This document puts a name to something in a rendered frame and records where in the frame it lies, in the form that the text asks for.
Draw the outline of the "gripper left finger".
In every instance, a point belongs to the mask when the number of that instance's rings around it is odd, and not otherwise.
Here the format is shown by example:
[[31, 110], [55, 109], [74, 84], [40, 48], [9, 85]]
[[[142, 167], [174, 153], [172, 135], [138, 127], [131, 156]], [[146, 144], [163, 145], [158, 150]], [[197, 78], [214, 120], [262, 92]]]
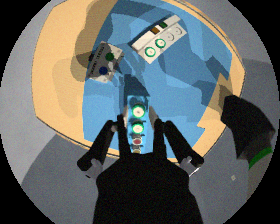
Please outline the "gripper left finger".
[[127, 126], [128, 120], [128, 106], [124, 107], [122, 114], [117, 115], [117, 121], [115, 122], [113, 122], [113, 120], [106, 121], [89, 151], [77, 161], [77, 166], [88, 178], [92, 178], [96, 181], [98, 175], [102, 173], [102, 165], [105, 161], [114, 133], [117, 132], [118, 128], [118, 148], [122, 177], [128, 182], [136, 179], [137, 171], [125, 127], [125, 125]]

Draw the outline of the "blue flat mat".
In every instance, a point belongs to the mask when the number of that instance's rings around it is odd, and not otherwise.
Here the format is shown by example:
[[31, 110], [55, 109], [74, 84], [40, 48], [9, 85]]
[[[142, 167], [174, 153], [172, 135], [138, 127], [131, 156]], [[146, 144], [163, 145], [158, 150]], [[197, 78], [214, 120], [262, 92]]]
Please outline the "blue flat mat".
[[[148, 64], [132, 49], [146, 32], [177, 15], [187, 32]], [[232, 53], [202, 21], [163, 0], [118, 0], [94, 43], [107, 42], [125, 53], [111, 82], [85, 77], [82, 105], [84, 139], [94, 142], [107, 120], [117, 121], [130, 89], [147, 90], [162, 122], [171, 120], [193, 147], [206, 129], [198, 127], [219, 74], [228, 81]]]

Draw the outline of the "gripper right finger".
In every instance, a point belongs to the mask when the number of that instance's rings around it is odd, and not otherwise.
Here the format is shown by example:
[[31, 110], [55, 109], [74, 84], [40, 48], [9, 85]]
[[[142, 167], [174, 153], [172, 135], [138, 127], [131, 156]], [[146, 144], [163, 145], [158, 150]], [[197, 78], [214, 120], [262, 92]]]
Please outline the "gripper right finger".
[[163, 180], [169, 172], [164, 134], [180, 168], [185, 170], [189, 176], [193, 175], [204, 163], [204, 158], [192, 149], [171, 120], [162, 122], [161, 119], [158, 119], [158, 115], [152, 106], [149, 106], [148, 116], [152, 130], [155, 131], [153, 138], [153, 177], [157, 180]]

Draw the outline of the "blue rectangular tube holder block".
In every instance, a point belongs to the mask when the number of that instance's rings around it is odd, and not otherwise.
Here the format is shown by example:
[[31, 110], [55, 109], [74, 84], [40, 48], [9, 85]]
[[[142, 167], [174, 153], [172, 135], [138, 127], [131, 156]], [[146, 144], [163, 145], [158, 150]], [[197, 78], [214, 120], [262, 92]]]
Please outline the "blue rectangular tube holder block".
[[[149, 106], [150, 106], [150, 98], [151, 97], [147, 90], [130, 89], [130, 91], [129, 91], [129, 94], [128, 94], [128, 141], [129, 141], [131, 150], [133, 150], [133, 145], [134, 145], [132, 143], [132, 141], [130, 141], [130, 140], [133, 140], [133, 135], [134, 135], [134, 133], [131, 130], [131, 126], [133, 124], [133, 121], [135, 121], [137, 119], [141, 120], [144, 124], [144, 131], [141, 133], [142, 143], [140, 144], [140, 146], [141, 146], [141, 150], [143, 150], [143, 148], [145, 149], [148, 118], [149, 118], [148, 113], [149, 113]], [[135, 118], [131, 113], [133, 105], [137, 102], [142, 103], [146, 110], [145, 116], [142, 118]], [[144, 152], [144, 150], [141, 152]]]

